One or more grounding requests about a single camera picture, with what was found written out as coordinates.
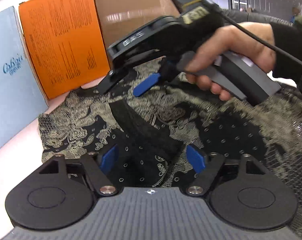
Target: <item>metal screw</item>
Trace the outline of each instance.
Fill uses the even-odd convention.
[[[203,192],[203,188],[199,187],[199,186],[192,186],[192,187],[188,188],[188,192],[192,195],[198,195]]]
[[[103,186],[100,188],[100,192],[103,194],[112,194],[116,191],[115,187],[113,186]]]

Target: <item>gray textured surface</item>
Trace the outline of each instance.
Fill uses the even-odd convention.
[[[202,199],[183,195],[178,188],[125,188],[120,195],[101,199],[83,220],[52,232],[14,228],[3,240],[298,240],[288,228],[248,232],[216,218]]]

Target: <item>black cable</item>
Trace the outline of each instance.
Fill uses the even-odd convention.
[[[238,23],[236,23],[234,20],[232,20],[231,18],[229,18],[228,16],[224,15],[222,13],[222,11],[219,11],[219,14],[229,23],[231,23],[232,25],[234,25],[235,27],[237,27],[239,30],[241,30],[242,32],[244,32],[245,34],[247,34],[248,36],[250,36],[251,38],[253,38],[254,40],[260,42],[261,44],[263,44],[264,46],[268,47],[269,49],[272,49],[275,52],[278,52],[288,58],[290,58],[291,60],[293,60],[294,62],[298,63],[299,65],[302,66],[302,61],[297,59],[296,57],[292,56],[291,54],[289,54],[288,52],[284,51],[283,49],[280,49],[276,46],[271,45],[270,43],[262,40],[261,38],[259,38],[258,36],[254,35],[253,33],[251,33],[250,31],[248,31],[247,29],[245,29],[244,27],[242,27],[241,25],[239,25]]]

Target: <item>embroidered fabric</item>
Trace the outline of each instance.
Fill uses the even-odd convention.
[[[197,176],[186,158],[187,144],[193,143],[205,152],[218,152],[231,159],[248,153],[296,193],[299,209],[291,228],[302,236],[302,95],[299,91],[284,86],[253,108],[235,98],[220,102],[217,96],[186,83],[185,76],[180,74],[174,82],[154,86],[143,96],[134,97],[134,87],[158,68],[158,60],[135,67],[104,96],[81,98],[73,91],[52,113],[42,114],[39,117],[44,147],[42,161],[56,153],[63,153],[66,158],[79,158],[89,151],[103,154],[117,143],[120,159],[110,172],[115,185],[184,187]],[[135,136],[127,133],[131,130],[121,120],[121,114],[116,114],[117,118],[112,114],[114,107],[118,107],[114,103],[119,101],[162,137],[177,144],[171,143],[164,150],[156,143],[157,132],[151,131],[156,134],[154,143],[139,137],[139,130]],[[176,154],[165,155],[168,150]]]

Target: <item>hand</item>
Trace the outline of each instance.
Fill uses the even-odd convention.
[[[268,43],[275,45],[270,24],[246,22],[240,25]],[[186,70],[196,72],[206,68],[215,61],[218,55],[228,50],[250,58],[265,73],[273,70],[276,62],[276,53],[273,50],[255,41],[235,26],[230,25],[217,29],[214,35],[199,47]],[[222,101],[227,101],[231,98],[229,92],[218,84],[213,83],[207,76],[195,77],[187,74],[187,79],[190,83],[197,84],[202,90],[210,89],[213,94],[219,95]]]

